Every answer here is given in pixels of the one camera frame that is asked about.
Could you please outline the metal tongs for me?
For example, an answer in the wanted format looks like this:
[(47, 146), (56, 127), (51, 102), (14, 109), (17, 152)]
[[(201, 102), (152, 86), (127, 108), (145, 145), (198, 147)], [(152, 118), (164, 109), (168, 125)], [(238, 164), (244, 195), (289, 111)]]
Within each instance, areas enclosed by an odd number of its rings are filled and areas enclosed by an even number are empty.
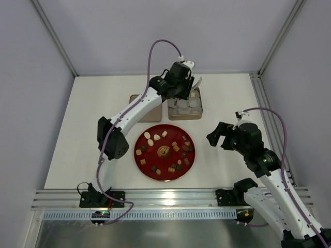
[(197, 82), (192, 86), (191, 91), (194, 91), (196, 88), (198, 88), (200, 86), (200, 84), (202, 83), (202, 77), (200, 77)]

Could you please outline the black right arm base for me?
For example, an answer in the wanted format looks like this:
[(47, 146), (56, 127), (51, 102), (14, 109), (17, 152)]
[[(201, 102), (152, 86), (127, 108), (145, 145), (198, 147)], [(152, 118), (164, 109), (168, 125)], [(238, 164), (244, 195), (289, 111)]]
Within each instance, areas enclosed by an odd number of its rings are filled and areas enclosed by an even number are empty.
[(244, 194), (237, 189), (218, 189), (215, 191), (218, 207), (249, 206), (244, 200)]

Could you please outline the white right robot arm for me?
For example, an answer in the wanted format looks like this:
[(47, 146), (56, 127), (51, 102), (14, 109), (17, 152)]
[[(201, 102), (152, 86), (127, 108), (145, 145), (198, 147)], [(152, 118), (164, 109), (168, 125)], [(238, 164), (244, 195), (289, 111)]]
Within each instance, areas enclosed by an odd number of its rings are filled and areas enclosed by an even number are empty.
[(323, 228), (308, 211), (282, 171), (277, 155), (265, 148), (258, 126), (251, 122), (220, 122), (206, 138), (215, 147), (220, 137), (224, 138), (221, 148), (240, 153), (249, 170), (271, 193), (272, 200), (251, 178), (234, 184), (238, 198), (259, 212), (279, 236), (281, 246), (330, 247), (330, 229)]

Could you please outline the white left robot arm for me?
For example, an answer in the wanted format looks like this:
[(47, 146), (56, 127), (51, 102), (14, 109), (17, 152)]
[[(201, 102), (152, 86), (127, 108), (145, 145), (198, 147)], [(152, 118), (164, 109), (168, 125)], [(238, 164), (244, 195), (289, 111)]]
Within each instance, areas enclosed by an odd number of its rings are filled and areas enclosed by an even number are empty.
[(100, 182), (101, 166), (105, 159), (120, 159), (128, 151), (126, 135), (149, 111), (168, 99), (188, 100), (194, 82), (192, 75), (195, 62), (176, 61), (164, 76), (147, 80), (144, 91), (121, 112), (110, 119), (98, 120), (97, 142), (100, 156), (96, 171), (96, 182), (100, 191), (105, 191)]

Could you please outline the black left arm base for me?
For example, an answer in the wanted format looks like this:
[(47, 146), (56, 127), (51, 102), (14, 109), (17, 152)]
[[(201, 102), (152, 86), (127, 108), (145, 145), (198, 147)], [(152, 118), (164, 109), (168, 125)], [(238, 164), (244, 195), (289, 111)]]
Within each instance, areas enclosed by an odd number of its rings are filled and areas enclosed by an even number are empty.
[(97, 191), (92, 183), (81, 182), (77, 185), (76, 188), (80, 196), (80, 208), (123, 208), (125, 201), (125, 192), (124, 191), (114, 191), (109, 188), (106, 193), (112, 198), (109, 199), (101, 192)]

